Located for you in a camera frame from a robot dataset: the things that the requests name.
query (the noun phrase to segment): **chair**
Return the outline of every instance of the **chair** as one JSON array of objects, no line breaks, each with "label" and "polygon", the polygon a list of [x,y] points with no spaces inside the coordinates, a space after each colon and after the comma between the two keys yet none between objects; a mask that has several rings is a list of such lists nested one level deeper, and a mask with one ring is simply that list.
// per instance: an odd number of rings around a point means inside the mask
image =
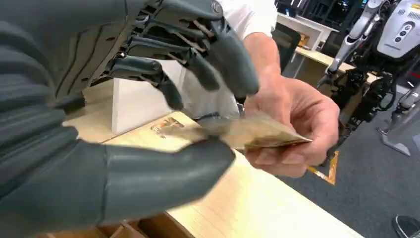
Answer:
[{"label": "chair", "polygon": [[301,35],[299,32],[280,23],[277,23],[272,35],[280,53],[280,67],[285,69],[301,40]]},{"label": "chair", "polygon": [[331,31],[327,40],[325,41],[324,46],[321,49],[321,53],[334,58],[341,47],[341,43],[343,42],[344,37],[345,35],[340,34],[340,32]]}]

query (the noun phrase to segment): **human hand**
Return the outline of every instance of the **human hand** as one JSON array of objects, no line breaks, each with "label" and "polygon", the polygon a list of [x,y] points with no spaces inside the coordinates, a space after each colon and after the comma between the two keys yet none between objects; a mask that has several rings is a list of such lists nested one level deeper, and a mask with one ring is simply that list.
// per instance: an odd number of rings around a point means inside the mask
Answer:
[{"label": "human hand", "polygon": [[338,106],[309,84],[266,74],[259,92],[245,101],[245,113],[262,111],[313,142],[246,151],[249,162],[273,175],[303,176],[307,166],[321,164],[338,139]]}]

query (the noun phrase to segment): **orange sticker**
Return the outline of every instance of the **orange sticker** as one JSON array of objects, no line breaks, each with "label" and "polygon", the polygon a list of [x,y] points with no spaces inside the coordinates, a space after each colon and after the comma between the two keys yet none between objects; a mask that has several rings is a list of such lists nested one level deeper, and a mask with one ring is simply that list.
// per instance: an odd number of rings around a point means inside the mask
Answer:
[{"label": "orange sticker", "polygon": [[163,120],[163,122],[151,126],[150,130],[153,130],[154,132],[156,132],[156,134],[160,135],[161,138],[166,138],[165,135],[161,133],[161,130],[162,128],[170,127],[170,126],[180,127],[180,128],[184,127],[184,125],[180,123],[179,121],[177,121],[175,118],[169,117]]},{"label": "orange sticker", "polygon": [[337,163],[338,163],[338,151],[334,152],[334,158],[331,159],[329,164],[328,176],[316,170],[314,167],[308,167],[308,170],[314,173],[316,176],[327,181],[331,185],[335,185],[335,177],[337,175]]},{"label": "orange sticker", "polygon": [[411,5],[411,8],[420,9],[420,4],[414,3],[414,4]]}]

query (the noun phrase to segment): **screw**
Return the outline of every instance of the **screw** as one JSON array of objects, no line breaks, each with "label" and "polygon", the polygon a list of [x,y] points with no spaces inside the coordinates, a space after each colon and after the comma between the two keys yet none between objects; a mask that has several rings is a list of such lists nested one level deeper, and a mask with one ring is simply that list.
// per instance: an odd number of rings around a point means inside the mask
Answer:
[{"label": "screw", "polygon": [[155,61],[155,62],[152,63],[152,65],[153,65],[154,70],[159,70],[160,69],[160,63]]},{"label": "screw", "polygon": [[222,6],[217,1],[213,1],[213,3],[211,4],[211,7],[213,8],[213,11],[216,12],[216,13],[222,13],[223,12]]}]

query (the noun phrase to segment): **white shirt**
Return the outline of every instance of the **white shirt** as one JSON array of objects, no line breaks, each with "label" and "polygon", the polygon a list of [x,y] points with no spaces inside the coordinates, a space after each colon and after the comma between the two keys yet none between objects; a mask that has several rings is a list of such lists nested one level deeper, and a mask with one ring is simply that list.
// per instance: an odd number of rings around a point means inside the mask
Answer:
[{"label": "white shirt", "polygon": [[[277,23],[277,9],[274,0],[218,0],[229,25],[241,40],[251,33],[261,32],[271,37]],[[184,102],[184,113],[191,118],[199,118],[210,113],[222,117],[239,115],[236,100],[222,80],[220,89],[208,92],[198,82],[195,75],[186,72],[180,93]]]}]

